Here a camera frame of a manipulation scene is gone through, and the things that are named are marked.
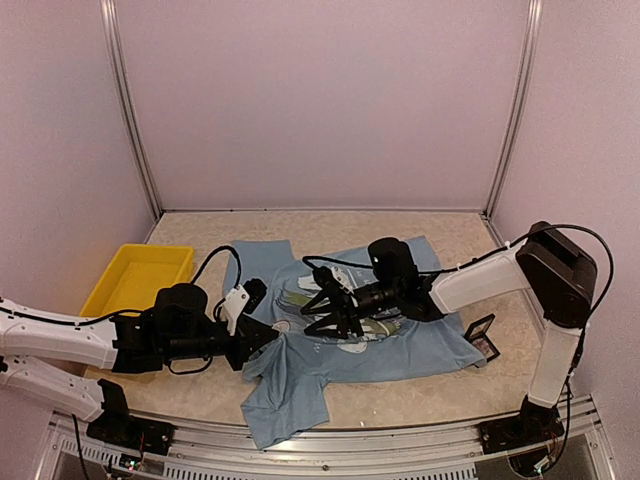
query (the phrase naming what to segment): metal frame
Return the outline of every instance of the metal frame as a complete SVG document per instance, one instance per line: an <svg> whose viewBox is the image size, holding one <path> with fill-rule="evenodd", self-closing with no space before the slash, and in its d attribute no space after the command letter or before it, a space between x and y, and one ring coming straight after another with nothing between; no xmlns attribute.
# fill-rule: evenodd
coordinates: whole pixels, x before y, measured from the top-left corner
<svg viewBox="0 0 640 480"><path fill-rule="evenodd" d="M403 207L278 207L278 208L167 208L164 213L215 213L215 212L431 212L431 213L477 213L472 208L403 208Z"/></svg>
<svg viewBox="0 0 640 480"><path fill-rule="evenodd" d="M559 402L566 419L566 403ZM145 455L155 475L144 478L349 478L363 480L420 478L442 472L460 472L460 478L473 478L478 461L504 457L505 452L484 455L477 425L487 418L438 425L377 430L311 430L266 451L256 450L247 427L209 423L135 412L165 420L176 426L173 445L167 457ZM591 458L599 479L613 480L609 445L590 396L575 398L571 405L570 436L586 435ZM88 462L117 463L120 455L135 454L113 445L82 436ZM47 433L37 480L51 480L62 453L77 456L73 423L67 415L55 413ZM510 455L520 450L509 452Z"/></svg>
<svg viewBox="0 0 640 480"><path fill-rule="evenodd" d="M524 36L524 44L522 47L522 55L520 57L520 68L518 70L518 80L516 91L511 104L511 112L509 114L509 122L507 123L507 132L502 142L500 152L500 161L496 169L489 198L484 209L484 213L491 221L496 211L500 194L504 187L507 177L507 171L513 156L513 149L518 136L520 122L527 101L527 92L531 81L531 73L533 71L533 61L535 59L536 47L538 44L538 34L540 30L540 17L542 15L542 0L529 0L529 16L527 17L527 26Z"/></svg>
<svg viewBox="0 0 640 480"><path fill-rule="evenodd" d="M129 83L127 82L127 70L124 63L122 43L120 41L115 0L100 0L100 6L122 116L124 117L125 125L127 127L131 150L133 151L136 168L140 175L142 188L151 213L153 214L153 219L157 223L160 220L160 217L162 217L162 204L160 202L155 182L153 181L151 168L147 162L147 156L144 152L142 139L140 138L138 121L136 120L136 115L133 109L131 92L129 91Z"/></svg>
<svg viewBox="0 0 640 480"><path fill-rule="evenodd" d="M127 127L129 135L129 141L131 143L131 149L134 154L134 160L138 174L142 182L145 197L149 208L153 213L155 222L157 223L162 214L166 211L162 207L160 196L158 194L157 187L153 180L153 175L147 157L145 154L144 146L140 136L140 129L136 120L135 111L133 108L133 101L129 84L127 81L126 67L124 60L124 53L122 51L122 43L120 40L120 31L118 27L118 16L116 11L116 0L100 0L102 10L102 21L104 23L105 35L107 40L107 46L109 49L109 55L111 58L111 65L114 72L114 80L118 96L120 99L120 107ZM518 69L517 83L513 101L511 104L511 110L509 119L507 122L507 129L505 137L502 143L500 159L496 168L494 178L491 182L489 196L484 209L401 209L411 211L451 211L451 212L468 212L472 210L474 213L484 213L489 223L493 214L495 213L500 194L504 187L509 164L511 163L513 149L515 146L518 129L524 113L524 107L526 104L527 92L531 79L531 73L533 71L533 62L535 58L535 51L538 42L538 33L540 28L540 17L542 13L542 0L529 0L529 11L527 17L527 23L525 28L524 42L522 47L522 53L520 58L520 65ZM287 209L269 209L269 210L287 210ZM333 208L329 210L352 210L352 208ZM365 210L385 210L384 208L374 208ZM191 211L229 211L229 209L199 209L199 210L184 210L184 209L171 209L171 212L191 212Z"/></svg>

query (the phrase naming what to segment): white backdrop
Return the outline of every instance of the white backdrop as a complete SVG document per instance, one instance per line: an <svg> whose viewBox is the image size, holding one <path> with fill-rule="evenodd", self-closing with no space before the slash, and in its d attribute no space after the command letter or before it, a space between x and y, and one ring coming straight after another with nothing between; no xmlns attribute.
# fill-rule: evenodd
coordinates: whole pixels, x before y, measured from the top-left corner
<svg viewBox="0 0 640 480"><path fill-rule="evenodd" d="M528 2L118 2L167 209L481 209Z"/></svg>
<svg viewBox="0 0 640 480"><path fill-rule="evenodd" d="M0 294L76 314L153 225L97 1L0 2ZM52 408L0 389L0 478L33 479Z"/></svg>

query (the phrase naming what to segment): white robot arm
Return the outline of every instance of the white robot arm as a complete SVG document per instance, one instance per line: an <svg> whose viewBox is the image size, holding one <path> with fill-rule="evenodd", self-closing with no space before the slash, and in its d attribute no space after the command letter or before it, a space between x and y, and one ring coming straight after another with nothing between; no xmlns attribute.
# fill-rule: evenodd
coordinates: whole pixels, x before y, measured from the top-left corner
<svg viewBox="0 0 640 480"><path fill-rule="evenodd" d="M597 269L590 256L549 224L535 224L523 239L527 242L522 247L507 245L437 272L418 272L405 243L381 239L369 246L370 268L378 282L355 290L345 288L331 269L310 261L331 259L305 257L321 290L301 313L323 315L305 332L339 338L350 332L362 335L361 318L391 308L429 322L481 300L530 288L548 321L538 364L520 413L480 425L483 448L493 453L560 436L556 404L580 355ZM119 386L74 377L31 355L117 373L157 371L177 359L225 355L239 370L278 335L246 315L264 293L264 284L255 279L232 290L219 304L220 312L214 312L216 321L204 312L206 293L192 283L160 290L155 305L135 317L116 312L86 319L0 299L0 386L26 391L91 422L88 434L94 438L132 446L144 432L152 444L148 451L166 454L173 427L131 417Z"/></svg>
<svg viewBox="0 0 640 480"><path fill-rule="evenodd" d="M532 289L547 320L538 364L520 414L480 425L483 448L494 453L561 436L556 405L581 355L597 268L586 252L548 223L533 225L520 240L527 241L517 248L507 244L457 268L419 272L406 243L381 239L369 245L378 281L355 290L345 288L328 267L312 263L334 260L305 257L321 291L302 313L325 314L305 332L338 338L362 335L360 319L389 309L430 322L491 297Z"/></svg>
<svg viewBox="0 0 640 480"><path fill-rule="evenodd" d="M116 373L143 373L174 360L226 355L234 370L277 337L247 315L264 296L260 281L234 288L222 305L224 322L204 313L207 295L194 284L158 292L144 311L81 318L34 310L0 298L0 387L18 390L89 422L93 438L166 454L173 427L129 415L117 384L86 380L35 358L67 360Z"/></svg>

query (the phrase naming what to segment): yellow bin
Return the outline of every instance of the yellow bin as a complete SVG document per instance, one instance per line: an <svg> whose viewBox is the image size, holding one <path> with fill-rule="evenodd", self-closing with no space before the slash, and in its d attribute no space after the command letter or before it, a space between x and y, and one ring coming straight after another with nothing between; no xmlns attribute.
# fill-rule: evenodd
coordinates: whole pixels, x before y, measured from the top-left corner
<svg viewBox="0 0 640 480"><path fill-rule="evenodd" d="M120 247L80 315L99 317L123 308L153 306L158 290L187 282L193 273L193 248L125 244Z"/></svg>

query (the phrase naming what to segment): floor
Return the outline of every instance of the floor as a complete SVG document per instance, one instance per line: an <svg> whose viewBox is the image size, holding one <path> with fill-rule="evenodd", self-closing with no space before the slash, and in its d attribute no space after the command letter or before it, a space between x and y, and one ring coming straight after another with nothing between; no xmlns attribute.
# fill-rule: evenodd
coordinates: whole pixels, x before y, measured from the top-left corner
<svg viewBox="0 0 640 480"><path fill-rule="evenodd" d="M170 213L149 239L161 245L191 245L196 264L232 240L290 239L294 255L322 254L367 245L384 236L425 235L443 266L493 249L489 232L473 213L416 212L224 212ZM199 284L210 303L222 294L227 259L214 259ZM330 384L325 398L331 421L320 428L391 427L439 423L517 410L529 385L539 340L520 294L508 294L461 312L465 327L495 313L489 336L502 355L486 368L372 384ZM177 368L193 368L199 361ZM245 424L241 403L255 387L218 358L205 373L114 375L89 369L86 376L122 385L130 408L183 418Z"/></svg>

